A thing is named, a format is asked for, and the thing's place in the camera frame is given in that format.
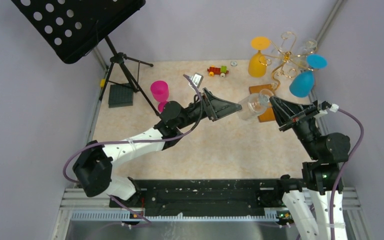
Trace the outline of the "pink wine glass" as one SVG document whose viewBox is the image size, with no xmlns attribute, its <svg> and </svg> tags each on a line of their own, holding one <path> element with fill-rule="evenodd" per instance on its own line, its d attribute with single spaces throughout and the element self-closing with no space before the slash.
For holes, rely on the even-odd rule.
<svg viewBox="0 0 384 240">
<path fill-rule="evenodd" d="M 150 86 L 153 98 L 158 102 L 158 111 L 161 113 L 168 103 L 170 91 L 169 85 L 163 80 L 154 81 Z"/>
</svg>

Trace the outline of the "clear wine glass front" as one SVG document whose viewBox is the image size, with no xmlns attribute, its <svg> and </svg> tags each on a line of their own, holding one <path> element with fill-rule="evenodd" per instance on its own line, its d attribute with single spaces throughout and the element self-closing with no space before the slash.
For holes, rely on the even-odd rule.
<svg viewBox="0 0 384 240">
<path fill-rule="evenodd" d="M 238 102 L 241 106 L 241 110 L 237 112 L 238 117 L 241 120 L 247 121 L 264 114 L 272 108 L 270 98 L 273 96 L 274 93 L 269 89 L 262 89 L 258 93 L 251 93 Z"/>
</svg>

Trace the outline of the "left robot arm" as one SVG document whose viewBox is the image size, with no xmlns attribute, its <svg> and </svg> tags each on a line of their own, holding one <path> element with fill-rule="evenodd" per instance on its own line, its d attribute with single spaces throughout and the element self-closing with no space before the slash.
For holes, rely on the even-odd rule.
<svg viewBox="0 0 384 240">
<path fill-rule="evenodd" d="M 106 194 L 121 199 L 127 206 L 140 202 L 140 188 L 130 177 L 120 177 L 116 168 L 143 155 L 164 151 L 176 145 L 185 134 L 181 129 L 197 126 L 202 119 L 215 122 L 242 110 L 238 103 L 214 96 L 206 88 L 188 107 L 167 102 L 160 121 L 150 129 L 121 141 L 90 142 L 81 150 L 72 170 L 88 198 Z"/>
</svg>

